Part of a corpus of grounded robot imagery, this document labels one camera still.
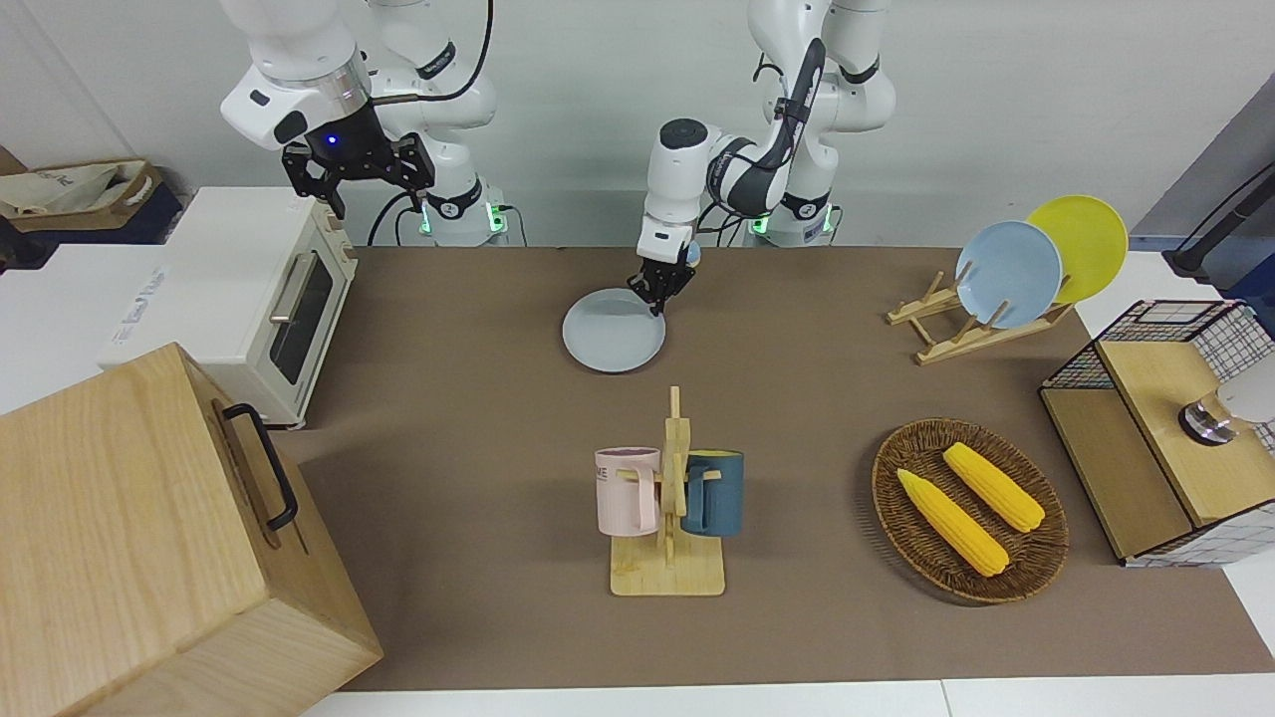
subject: dark blue mug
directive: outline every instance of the dark blue mug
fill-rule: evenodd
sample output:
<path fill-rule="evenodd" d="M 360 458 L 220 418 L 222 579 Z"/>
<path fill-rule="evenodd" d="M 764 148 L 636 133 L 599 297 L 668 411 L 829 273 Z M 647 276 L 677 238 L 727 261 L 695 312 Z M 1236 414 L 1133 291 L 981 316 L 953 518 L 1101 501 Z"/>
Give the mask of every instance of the dark blue mug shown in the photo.
<path fill-rule="evenodd" d="M 686 462 L 686 515 L 682 529 L 696 536 L 729 537 L 743 528 L 743 453 L 691 450 Z"/>

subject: brown tabletop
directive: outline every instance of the brown tabletop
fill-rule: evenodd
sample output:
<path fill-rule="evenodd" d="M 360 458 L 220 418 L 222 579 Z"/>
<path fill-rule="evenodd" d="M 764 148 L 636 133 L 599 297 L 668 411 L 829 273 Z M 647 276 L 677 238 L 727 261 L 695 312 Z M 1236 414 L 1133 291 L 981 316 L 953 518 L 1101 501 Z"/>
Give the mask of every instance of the brown tabletop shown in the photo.
<path fill-rule="evenodd" d="M 882 313 L 951 250 L 708 250 L 664 348 L 576 365 L 561 319 L 625 249 L 362 254 L 301 461 L 385 660 L 356 690 L 1256 672 L 1275 669 L 1220 570 L 1122 569 L 1035 394 L 1086 341 L 1052 330 L 919 367 Z M 927 319 L 936 336 L 943 318 Z M 947 322 L 951 329 L 955 320 Z M 608 593 L 593 450 L 659 445 L 682 387 L 695 447 L 747 455 L 717 598 Z M 898 566 L 867 494 L 895 427 L 946 416 L 1021 448 L 1071 529 L 1058 579 L 994 607 Z"/>

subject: wicker basket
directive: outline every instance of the wicker basket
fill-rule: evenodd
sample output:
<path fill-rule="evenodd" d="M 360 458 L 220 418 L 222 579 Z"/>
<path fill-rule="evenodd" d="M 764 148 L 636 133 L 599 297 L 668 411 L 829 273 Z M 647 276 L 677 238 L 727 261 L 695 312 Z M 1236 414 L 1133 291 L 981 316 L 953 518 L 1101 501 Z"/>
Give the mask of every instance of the wicker basket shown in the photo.
<path fill-rule="evenodd" d="M 1044 508 L 1040 527 L 1029 533 L 1015 531 L 947 467 L 942 452 L 956 441 L 982 453 Z M 941 487 L 1005 546 L 1010 566 L 992 578 L 970 568 L 908 499 L 898 468 Z M 912 568 L 943 591 L 977 603 L 1031 597 L 1053 582 L 1067 558 L 1067 521 L 1053 486 L 1017 448 L 974 424 L 927 418 L 891 434 L 872 462 L 872 503 L 890 542 Z"/>

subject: oven door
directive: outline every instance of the oven door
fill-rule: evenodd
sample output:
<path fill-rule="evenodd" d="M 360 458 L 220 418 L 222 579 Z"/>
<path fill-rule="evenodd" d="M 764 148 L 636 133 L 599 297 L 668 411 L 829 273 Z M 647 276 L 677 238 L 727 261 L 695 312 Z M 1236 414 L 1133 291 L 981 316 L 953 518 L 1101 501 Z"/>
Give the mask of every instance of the oven door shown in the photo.
<path fill-rule="evenodd" d="M 259 364 L 274 393 L 291 397 L 288 410 L 293 415 L 279 422 L 301 421 L 301 410 L 349 286 L 332 249 L 317 233 L 303 246 L 293 256 L 283 291 L 270 310 L 273 329 Z"/>

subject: white toaster oven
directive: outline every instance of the white toaster oven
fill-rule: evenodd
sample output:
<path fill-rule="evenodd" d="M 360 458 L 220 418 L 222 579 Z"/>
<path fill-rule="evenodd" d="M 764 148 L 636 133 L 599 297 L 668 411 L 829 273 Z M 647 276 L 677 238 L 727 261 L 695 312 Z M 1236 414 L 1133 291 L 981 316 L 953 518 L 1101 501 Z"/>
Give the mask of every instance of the white toaster oven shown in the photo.
<path fill-rule="evenodd" d="M 200 189 L 97 364 L 176 341 L 233 401 L 300 425 L 356 267 L 326 204 L 287 188 Z"/>

